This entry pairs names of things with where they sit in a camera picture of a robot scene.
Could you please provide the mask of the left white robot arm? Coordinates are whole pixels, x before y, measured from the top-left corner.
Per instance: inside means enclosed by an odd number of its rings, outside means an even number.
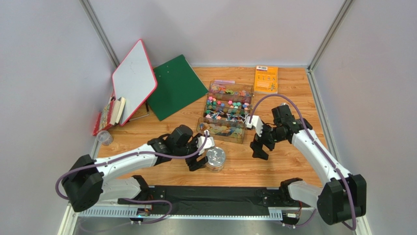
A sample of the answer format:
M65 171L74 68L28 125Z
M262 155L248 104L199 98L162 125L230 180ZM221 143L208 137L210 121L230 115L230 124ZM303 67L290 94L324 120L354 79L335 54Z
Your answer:
M79 157L71 169L58 178L55 190L58 196L70 202L75 212L113 199L138 204L147 198L148 184L141 176L125 180L120 180L120 176L172 159L184 159L189 171L195 171L208 161L206 157L198 158L213 147L215 141L209 131L195 135L188 126L180 125L170 134L115 156L93 159L87 154Z

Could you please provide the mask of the silver round jar lid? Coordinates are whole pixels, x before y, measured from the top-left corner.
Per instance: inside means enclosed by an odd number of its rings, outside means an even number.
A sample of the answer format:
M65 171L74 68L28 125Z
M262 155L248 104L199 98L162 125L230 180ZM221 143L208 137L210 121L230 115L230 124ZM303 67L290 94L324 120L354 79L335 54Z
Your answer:
M206 152L206 156L208 157L208 161L211 162L222 162L226 161L226 153L220 147L214 147Z

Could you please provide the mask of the clear compartment candy box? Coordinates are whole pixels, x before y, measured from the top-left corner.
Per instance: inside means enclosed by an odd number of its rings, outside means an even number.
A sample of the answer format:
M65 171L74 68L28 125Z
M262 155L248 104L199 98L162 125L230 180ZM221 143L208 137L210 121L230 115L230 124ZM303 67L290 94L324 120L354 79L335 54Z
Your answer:
M203 134L209 130L216 140L242 144L253 96L253 86L211 81L196 131Z

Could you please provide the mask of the clear plastic jar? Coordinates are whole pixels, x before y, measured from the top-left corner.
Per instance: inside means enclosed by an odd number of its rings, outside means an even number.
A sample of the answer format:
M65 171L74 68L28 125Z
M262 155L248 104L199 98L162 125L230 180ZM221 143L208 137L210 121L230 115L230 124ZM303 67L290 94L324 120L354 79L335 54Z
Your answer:
M225 164L225 161L222 161L222 162L211 162L211 161L208 161L205 164L205 167L206 167L206 169L208 171L217 173L217 172L220 172L220 171L223 170L224 164Z

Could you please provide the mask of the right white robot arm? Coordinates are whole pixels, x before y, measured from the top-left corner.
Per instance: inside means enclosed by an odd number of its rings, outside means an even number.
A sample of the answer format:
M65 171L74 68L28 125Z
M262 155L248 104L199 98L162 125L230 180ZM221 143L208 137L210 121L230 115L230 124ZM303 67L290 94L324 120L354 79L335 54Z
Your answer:
M367 182L360 174L353 175L344 168L324 147L312 126L304 118L296 119L288 105L272 109L273 126L259 116L249 117L247 129L254 129L250 143L253 158L267 160L275 144L288 141L307 159L318 175L322 187L315 187L300 178L281 182L284 198L301 201L314 207L322 220L328 224L345 223L364 216L367 212Z

